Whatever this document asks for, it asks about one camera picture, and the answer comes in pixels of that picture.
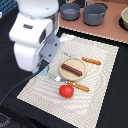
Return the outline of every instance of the brown toy food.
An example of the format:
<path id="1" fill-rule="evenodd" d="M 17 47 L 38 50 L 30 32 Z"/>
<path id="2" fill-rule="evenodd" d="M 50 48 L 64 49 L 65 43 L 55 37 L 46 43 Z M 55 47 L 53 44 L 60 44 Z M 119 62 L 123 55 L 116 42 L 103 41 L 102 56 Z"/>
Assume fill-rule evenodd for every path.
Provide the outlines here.
<path id="1" fill-rule="evenodd" d="M 70 71 L 70 72 L 72 72 L 72 73 L 74 73 L 74 74 L 76 74 L 76 75 L 78 75 L 78 76 L 82 76 L 82 72 L 81 71 L 79 71 L 79 70 L 77 70 L 75 68 L 72 68 L 71 66 L 68 66 L 67 64 L 62 64 L 61 67 L 66 69 L 66 70 L 68 70 L 68 71 Z"/>

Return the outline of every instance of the striped cloth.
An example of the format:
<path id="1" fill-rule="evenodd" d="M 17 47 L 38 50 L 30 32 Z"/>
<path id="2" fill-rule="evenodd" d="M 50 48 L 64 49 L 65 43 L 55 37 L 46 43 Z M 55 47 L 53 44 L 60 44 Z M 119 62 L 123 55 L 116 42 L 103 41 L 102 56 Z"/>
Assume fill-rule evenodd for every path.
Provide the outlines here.
<path id="1" fill-rule="evenodd" d="M 77 83 L 88 87 L 89 92 L 75 88 L 71 99 L 59 95 L 59 88 L 64 83 L 56 82 L 48 75 L 60 75 L 59 64 L 68 58 L 61 51 L 102 62 L 102 65 L 85 62 L 88 72 Z M 95 128 L 117 52 L 116 46 L 79 37 L 62 43 L 50 64 L 48 75 L 31 79 L 17 98 L 78 128 Z"/>

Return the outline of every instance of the pot handle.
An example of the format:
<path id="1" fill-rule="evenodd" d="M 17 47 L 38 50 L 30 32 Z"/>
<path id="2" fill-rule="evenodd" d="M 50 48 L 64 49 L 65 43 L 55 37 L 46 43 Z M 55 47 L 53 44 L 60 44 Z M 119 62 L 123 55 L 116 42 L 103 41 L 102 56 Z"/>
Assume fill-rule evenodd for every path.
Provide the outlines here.
<path id="1" fill-rule="evenodd" d="M 86 1 L 85 1 L 85 6 L 87 6 L 87 2 L 88 2 L 88 1 L 90 1 L 91 4 L 93 4 L 93 3 L 92 3 L 92 0 L 86 0 Z"/>

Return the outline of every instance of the black cable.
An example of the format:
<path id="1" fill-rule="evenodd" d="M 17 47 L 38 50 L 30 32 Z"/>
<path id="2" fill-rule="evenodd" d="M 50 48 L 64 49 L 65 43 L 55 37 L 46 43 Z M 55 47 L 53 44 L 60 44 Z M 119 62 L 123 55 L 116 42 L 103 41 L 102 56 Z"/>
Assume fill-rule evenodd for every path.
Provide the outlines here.
<path id="1" fill-rule="evenodd" d="M 10 94 L 16 87 L 18 87 L 19 85 L 21 85 L 21 84 L 24 83 L 25 81 L 27 81 L 27 80 L 29 80 L 29 79 L 35 77 L 35 76 L 36 76 L 37 74 L 39 74 L 46 66 L 48 66 L 48 64 L 49 64 L 49 63 L 48 63 L 47 61 L 42 60 L 42 61 L 41 61 L 41 65 L 40 65 L 38 71 L 37 71 L 36 73 L 32 74 L 31 76 L 29 76 L 29 77 L 23 79 L 22 81 L 20 81 L 20 82 L 17 83 L 16 85 L 14 85 L 14 86 L 8 91 L 8 93 L 4 96 L 4 98 L 1 100 L 0 106 L 4 103 L 4 101 L 7 99 L 7 97 L 9 96 L 9 94 Z"/>

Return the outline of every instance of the gray pot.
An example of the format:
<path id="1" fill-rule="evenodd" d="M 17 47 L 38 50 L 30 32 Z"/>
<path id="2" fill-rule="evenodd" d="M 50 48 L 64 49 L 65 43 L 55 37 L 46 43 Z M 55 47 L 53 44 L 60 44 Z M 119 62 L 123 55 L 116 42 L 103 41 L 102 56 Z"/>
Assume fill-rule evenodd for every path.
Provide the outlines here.
<path id="1" fill-rule="evenodd" d="M 80 6 L 75 3 L 63 4 L 60 7 L 61 17 L 65 20 L 76 20 L 80 16 Z"/>
<path id="2" fill-rule="evenodd" d="M 90 5 L 87 5 L 87 0 L 85 2 L 83 20 L 84 23 L 91 26 L 97 26 L 103 23 L 104 16 L 106 14 L 106 8 L 100 4 L 93 4 L 91 1 Z"/>

